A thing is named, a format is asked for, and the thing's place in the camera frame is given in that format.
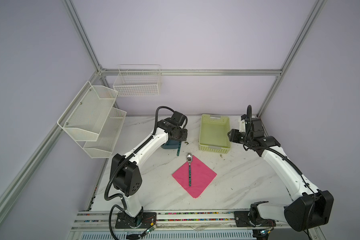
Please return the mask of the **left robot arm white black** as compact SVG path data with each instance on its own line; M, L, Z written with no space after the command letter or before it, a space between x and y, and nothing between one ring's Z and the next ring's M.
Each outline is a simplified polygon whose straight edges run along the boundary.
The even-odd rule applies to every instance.
M135 196L143 182L140 167L167 141L186 141L187 124L187 116L169 107L160 106L156 110L151 133L132 150L123 155L116 154L112 158L104 199L110 201L120 198L123 204L121 210L137 225L140 224L143 214L140 200Z

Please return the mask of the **spoon with teal handle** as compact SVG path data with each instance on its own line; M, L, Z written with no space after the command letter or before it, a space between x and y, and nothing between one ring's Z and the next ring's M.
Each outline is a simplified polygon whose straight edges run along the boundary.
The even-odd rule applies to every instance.
M188 169L189 169L189 187L192 186L192 161L193 161L193 155L191 153L187 154L187 163L188 163Z

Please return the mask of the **fork with teal handle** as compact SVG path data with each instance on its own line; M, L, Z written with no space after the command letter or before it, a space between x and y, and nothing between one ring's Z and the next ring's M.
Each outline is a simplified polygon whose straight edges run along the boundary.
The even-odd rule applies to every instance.
M180 155L181 146L182 146L182 142L179 142L178 150L177 150L177 157L179 157L179 155Z

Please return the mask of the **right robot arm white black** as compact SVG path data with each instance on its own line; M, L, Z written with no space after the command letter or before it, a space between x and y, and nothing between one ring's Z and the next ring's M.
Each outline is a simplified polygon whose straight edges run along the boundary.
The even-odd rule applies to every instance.
M239 129L228 132L228 138L264 159L282 180L292 200L288 205L275 205L268 201L251 204L248 218L253 227L266 221L278 221L302 232L329 222L333 195L308 180L287 156L279 141L273 136L266 136L260 118L253 118L249 113L242 115Z

